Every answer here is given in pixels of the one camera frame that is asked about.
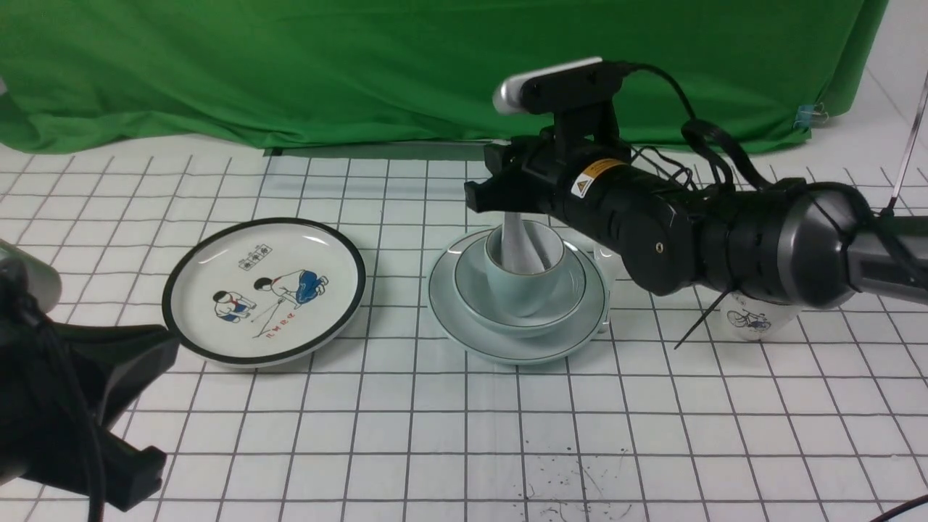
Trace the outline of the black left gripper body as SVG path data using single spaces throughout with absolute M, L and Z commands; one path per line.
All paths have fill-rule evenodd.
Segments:
M 162 486 L 166 454 L 112 432 L 175 363 L 162 325 L 2 324 L 2 482 L 25 479 L 129 511 Z

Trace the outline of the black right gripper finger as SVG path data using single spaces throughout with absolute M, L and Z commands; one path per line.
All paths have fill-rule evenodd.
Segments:
M 528 176 L 498 174 L 485 181 L 464 183 L 465 204 L 481 212 L 541 212 L 537 193 Z

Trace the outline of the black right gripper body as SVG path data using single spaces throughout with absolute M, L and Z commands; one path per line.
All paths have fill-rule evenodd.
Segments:
M 650 293 L 673 294 L 700 280 L 696 192 L 631 165 L 619 146 L 517 140 L 524 150 L 501 174 L 528 176 L 543 214 L 619 254 Z

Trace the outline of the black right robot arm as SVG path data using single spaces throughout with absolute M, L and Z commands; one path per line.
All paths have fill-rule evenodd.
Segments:
M 876 217 L 842 183 L 785 178 L 760 191 L 689 191 L 639 169 L 619 146 L 551 136 L 488 144 L 474 212 L 556 218 L 616 252 L 655 295 L 689 286 L 829 310 L 855 293 L 926 302 L 926 218 Z

